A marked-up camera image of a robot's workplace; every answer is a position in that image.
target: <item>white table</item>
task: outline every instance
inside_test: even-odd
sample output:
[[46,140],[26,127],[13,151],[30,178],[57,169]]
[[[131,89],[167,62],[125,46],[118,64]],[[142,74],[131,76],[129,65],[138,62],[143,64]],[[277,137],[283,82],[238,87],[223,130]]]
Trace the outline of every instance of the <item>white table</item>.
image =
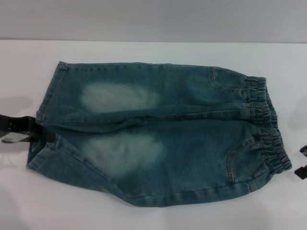
[[293,169],[237,199],[132,207],[25,169],[27,143],[0,144],[1,230],[289,230],[307,227],[307,44],[0,41],[0,114],[35,116],[59,60],[220,66],[266,77]]

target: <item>elastic waistband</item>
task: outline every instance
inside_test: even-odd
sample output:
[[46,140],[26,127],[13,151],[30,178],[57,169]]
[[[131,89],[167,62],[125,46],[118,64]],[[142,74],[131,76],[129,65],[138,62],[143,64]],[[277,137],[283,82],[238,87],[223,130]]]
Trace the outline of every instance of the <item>elastic waistband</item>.
[[251,122],[260,128],[261,143],[269,167],[274,173],[291,169],[292,165],[278,129],[277,114],[266,87],[266,79],[248,77],[247,96],[251,107]]

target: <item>jeans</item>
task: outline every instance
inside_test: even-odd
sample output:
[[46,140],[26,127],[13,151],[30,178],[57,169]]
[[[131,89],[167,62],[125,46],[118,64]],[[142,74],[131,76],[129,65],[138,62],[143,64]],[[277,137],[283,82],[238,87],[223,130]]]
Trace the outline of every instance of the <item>jeans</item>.
[[232,199],[291,168],[266,79],[206,66],[60,62],[27,168],[142,207]]

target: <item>blue denim pants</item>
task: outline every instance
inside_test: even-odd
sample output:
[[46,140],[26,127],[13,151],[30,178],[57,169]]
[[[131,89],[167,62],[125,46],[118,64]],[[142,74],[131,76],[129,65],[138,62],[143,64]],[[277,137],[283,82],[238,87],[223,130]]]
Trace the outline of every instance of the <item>blue denim pants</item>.
[[206,66],[60,62],[27,168],[144,207],[232,199],[291,168],[266,79]]

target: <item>gray wall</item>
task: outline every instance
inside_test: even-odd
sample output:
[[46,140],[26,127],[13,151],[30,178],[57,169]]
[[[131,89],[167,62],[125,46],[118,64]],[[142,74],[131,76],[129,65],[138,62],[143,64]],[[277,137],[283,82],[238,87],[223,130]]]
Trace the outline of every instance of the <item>gray wall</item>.
[[307,42],[307,0],[0,0],[1,39]]

